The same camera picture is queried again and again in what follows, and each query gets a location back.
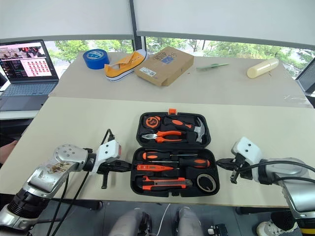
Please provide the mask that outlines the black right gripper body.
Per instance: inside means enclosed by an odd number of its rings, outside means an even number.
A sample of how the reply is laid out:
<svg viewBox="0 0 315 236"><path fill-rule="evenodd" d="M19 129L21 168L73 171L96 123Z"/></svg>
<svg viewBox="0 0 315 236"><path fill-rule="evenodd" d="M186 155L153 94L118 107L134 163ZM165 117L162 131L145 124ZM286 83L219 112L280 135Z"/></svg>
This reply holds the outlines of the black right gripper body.
<svg viewBox="0 0 315 236"><path fill-rule="evenodd" d="M237 184L238 177L252 180L252 170L243 170L249 166L250 164L246 161L244 156L241 154L236 154L232 161L232 174L230 177L231 183Z"/></svg>

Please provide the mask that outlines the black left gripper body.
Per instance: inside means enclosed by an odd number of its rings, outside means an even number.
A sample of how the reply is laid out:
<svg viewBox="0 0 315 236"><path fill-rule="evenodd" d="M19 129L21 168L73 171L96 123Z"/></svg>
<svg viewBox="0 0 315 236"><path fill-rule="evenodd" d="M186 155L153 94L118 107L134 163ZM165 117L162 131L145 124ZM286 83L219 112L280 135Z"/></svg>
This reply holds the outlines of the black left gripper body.
<svg viewBox="0 0 315 236"><path fill-rule="evenodd" d="M110 163L102 163L97 170L97 174L102 175L103 179L102 179L102 189L106 189L107 188L107 181L108 181L108 175L109 172L117 172L119 170L120 167L120 161L119 160L115 160L113 162Z"/></svg>

